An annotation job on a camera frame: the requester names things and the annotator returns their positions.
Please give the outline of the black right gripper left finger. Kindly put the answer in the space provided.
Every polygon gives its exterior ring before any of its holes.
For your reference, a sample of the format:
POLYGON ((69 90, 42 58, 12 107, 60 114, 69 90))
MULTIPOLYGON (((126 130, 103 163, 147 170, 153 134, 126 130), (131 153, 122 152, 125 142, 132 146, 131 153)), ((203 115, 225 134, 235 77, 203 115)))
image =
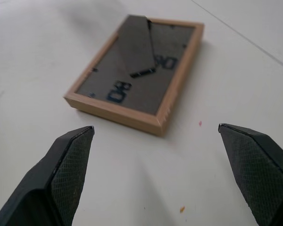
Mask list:
POLYGON ((94 127, 58 137, 0 210, 0 226, 70 226, 78 208, 94 127))

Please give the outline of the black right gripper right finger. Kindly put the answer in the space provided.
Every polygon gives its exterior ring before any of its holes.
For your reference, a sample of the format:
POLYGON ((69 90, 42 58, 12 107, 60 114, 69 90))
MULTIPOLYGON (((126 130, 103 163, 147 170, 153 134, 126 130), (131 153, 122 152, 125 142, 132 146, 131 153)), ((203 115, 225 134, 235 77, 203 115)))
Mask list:
POLYGON ((283 149, 268 135, 218 126, 233 176, 260 226, 283 226, 283 149))

